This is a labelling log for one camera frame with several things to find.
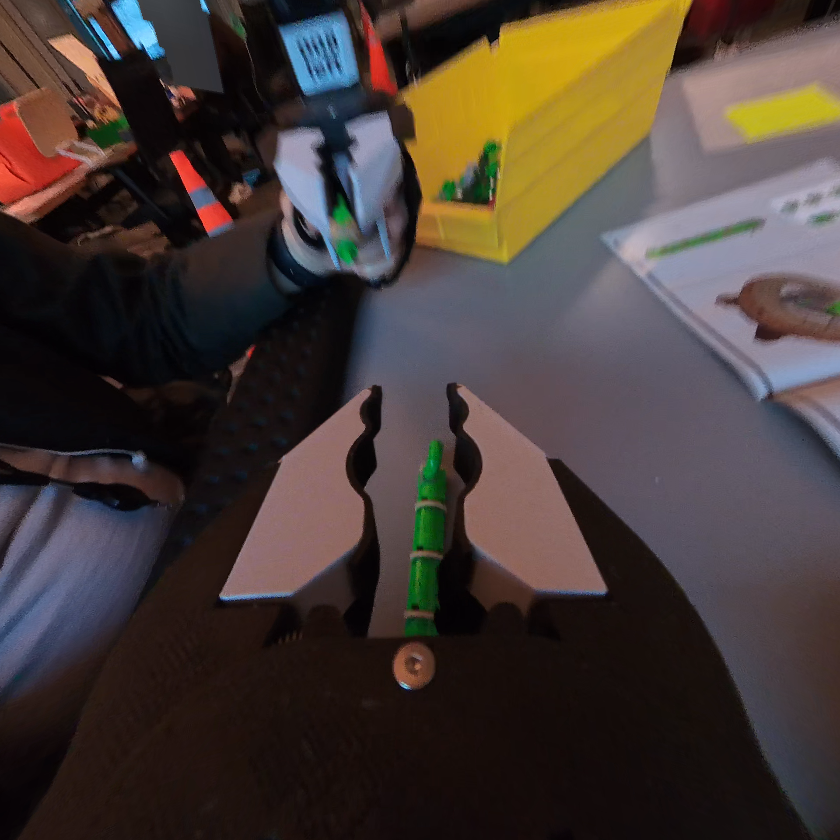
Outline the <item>orange bag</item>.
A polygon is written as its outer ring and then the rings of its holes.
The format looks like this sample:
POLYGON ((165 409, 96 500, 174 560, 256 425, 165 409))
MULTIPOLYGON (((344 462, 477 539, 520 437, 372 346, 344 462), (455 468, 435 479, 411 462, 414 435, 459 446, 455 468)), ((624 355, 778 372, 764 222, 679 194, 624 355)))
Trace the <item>orange bag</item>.
POLYGON ((30 196, 73 172, 81 165, 64 155, 40 153, 21 121, 16 106, 1 107, 1 204, 30 196))

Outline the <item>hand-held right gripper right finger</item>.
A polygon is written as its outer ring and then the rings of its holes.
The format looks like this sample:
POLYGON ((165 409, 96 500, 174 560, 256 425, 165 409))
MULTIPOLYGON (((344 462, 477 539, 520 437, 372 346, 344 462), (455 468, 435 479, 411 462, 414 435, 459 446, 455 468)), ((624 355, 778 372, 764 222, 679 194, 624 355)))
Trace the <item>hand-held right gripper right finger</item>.
POLYGON ((477 632, 511 605, 603 601, 607 582, 550 459, 467 386, 448 384, 448 421, 461 480, 446 554, 446 630, 477 632))

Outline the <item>person's left forearm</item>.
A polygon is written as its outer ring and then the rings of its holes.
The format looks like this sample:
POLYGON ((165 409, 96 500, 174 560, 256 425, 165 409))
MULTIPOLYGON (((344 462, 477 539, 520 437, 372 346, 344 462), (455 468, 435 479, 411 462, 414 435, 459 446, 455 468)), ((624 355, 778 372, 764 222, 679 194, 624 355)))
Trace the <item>person's left forearm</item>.
POLYGON ((2 328, 124 385, 191 380, 237 362, 289 308, 264 213, 152 258, 61 244, 2 215, 2 328))

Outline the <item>clear sheet with yellow sticker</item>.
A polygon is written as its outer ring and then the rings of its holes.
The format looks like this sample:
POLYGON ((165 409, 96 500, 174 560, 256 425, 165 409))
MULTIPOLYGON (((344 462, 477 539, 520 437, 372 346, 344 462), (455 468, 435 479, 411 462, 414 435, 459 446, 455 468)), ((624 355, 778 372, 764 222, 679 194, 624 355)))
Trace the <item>clear sheet with yellow sticker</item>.
POLYGON ((709 154, 836 127, 838 42, 703 70, 686 76, 682 90, 709 154))

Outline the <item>grey desk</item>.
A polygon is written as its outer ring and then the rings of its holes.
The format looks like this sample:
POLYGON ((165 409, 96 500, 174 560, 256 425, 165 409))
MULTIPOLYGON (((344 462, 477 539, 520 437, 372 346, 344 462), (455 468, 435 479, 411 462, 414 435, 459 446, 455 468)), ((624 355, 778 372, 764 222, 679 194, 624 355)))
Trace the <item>grey desk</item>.
POLYGON ((683 79, 781 77, 836 28, 668 79, 649 138, 509 266, 418 250, 365 299, 346 394, 383 387, 369 492, 384 553, 371 631, 401 626, 416 469, 465 384, 631 526, 726 659, 766 757, 838 838, 838 461, 737 378, 600 234, 832 156, 838 127, 705 152, 683 79))

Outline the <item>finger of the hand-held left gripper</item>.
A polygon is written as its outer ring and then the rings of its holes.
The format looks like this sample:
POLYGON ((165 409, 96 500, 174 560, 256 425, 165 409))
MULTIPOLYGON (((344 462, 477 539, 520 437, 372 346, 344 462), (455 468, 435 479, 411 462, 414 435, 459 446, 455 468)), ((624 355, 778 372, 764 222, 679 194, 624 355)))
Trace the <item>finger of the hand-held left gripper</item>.
POLYGON ((320 129, 278 132, 274 167, 280 182, 278 250, 289 264, 305 270, 344 268, 335 226, 333 173, 322 158, 320 129))
POLYGON ((395 263, 403 253, 404 170, 401 146, 386 111, 345 125, 350 137, 347 176, 350 209, 360 230, 364 258, 395 263))

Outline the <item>orange traffic cone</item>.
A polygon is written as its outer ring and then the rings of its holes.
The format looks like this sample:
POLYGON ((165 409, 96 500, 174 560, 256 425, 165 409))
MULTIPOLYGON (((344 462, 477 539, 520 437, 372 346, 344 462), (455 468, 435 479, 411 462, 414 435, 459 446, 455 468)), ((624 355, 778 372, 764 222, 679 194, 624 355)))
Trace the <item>orange traffic cone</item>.
POLYGON ((382 42, 375 32, 373 20, 362 1, 358 1, 364 45, 369 62, 369 75, 373 91, 394 97, 398 86, 385 54, 382 42))
POLYGON ((187 154, 182 150, 173 150, 169 157, 206 235, 214 238, 231 229, 234 219, 198 173, 187 154))

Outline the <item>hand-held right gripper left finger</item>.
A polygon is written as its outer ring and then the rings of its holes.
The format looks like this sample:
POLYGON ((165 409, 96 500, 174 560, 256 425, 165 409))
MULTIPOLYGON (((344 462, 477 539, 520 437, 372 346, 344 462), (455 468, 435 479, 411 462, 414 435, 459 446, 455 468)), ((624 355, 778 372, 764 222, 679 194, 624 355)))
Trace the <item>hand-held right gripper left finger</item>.
POLYGON ((280 458, 221 603, 280 602, 301 619, 329 606, 351 634, 368 632, 380 549, 366 485, 381 425, 372 385, 280 458))

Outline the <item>person's legs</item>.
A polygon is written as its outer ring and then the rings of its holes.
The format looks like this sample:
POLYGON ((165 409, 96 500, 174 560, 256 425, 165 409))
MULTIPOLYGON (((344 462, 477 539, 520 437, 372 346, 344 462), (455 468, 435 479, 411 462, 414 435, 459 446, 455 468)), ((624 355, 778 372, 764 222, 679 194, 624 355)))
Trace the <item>person's legs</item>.
POLYGON ((185 495, 143 452, 2 447, 2 704, 84 683, 185 495))

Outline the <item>open instruction booklet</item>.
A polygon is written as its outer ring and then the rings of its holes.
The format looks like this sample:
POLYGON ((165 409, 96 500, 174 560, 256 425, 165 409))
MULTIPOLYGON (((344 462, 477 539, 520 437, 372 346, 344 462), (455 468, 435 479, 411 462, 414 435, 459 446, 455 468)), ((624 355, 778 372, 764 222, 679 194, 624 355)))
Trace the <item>open instruction booklet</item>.
POLYGON ((601 235, 757 401, 839 456, 839 166, 815 161, 601 235))

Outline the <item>yellow plastic bin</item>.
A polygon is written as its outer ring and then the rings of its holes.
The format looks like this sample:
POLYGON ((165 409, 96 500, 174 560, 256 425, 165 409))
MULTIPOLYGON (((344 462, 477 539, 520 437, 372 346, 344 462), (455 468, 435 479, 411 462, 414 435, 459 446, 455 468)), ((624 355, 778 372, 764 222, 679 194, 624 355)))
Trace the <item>yellow plastic bin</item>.
POLYGON ((406 87, 416 243, 507 264, 652 129, 688 1, 600 2, 500 28, 406 87), (438 200, 488 141, 492 207, 438 200))

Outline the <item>green brick bamboo stalk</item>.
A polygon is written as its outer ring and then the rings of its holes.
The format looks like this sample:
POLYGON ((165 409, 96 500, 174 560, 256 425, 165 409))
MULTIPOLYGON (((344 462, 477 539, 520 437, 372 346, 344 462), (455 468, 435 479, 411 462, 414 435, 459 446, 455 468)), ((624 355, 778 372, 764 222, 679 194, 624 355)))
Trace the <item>green brick bamboo stalk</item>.
POLYGON ((443 455, 443 443, 431 441, 418 472, 404 611, 405 637, 438 634, 435 622, 439 609, 438 571, 445 556, 448 486, 443 455))

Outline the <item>green axle rod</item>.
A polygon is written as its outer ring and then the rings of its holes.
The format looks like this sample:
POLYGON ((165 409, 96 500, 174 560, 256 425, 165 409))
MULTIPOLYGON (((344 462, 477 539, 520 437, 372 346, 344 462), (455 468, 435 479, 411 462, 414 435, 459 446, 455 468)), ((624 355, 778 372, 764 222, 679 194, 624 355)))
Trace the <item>green axle rod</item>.
POLYGON ((336 194, 329 217, 330 243, 342 266, 353 266, 359 255, 361 232, 344 195, 336 194))

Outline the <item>black studded mat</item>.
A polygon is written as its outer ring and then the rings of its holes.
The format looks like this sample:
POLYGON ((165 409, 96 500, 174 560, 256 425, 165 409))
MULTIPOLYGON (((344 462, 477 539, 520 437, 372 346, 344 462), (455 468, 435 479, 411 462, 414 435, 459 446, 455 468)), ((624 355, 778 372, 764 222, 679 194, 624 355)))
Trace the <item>black studded mat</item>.
POLYGON ((229 511, 277 461, 342 404, 361 283, 334 281, 296 296, 258 333, 240 376, 220 373, 194 389, 189 414, 165 406, 169 421, 195 420, 196 467, 185 501, 155 562, 144 594, 201 534, 229 511))

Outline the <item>pile of green toy bricks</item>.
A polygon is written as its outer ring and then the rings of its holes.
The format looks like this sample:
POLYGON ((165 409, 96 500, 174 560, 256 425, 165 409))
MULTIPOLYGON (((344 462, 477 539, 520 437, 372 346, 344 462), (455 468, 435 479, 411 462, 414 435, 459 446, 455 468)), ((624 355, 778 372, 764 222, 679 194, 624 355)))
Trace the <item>pile of green toy bricks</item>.
POLYGON ((477 162, 469 164, 455 180, 444 182, 437 199, 445 203, 465 203, 493 207, 501 173, 501 144, 487 141, 477 162))

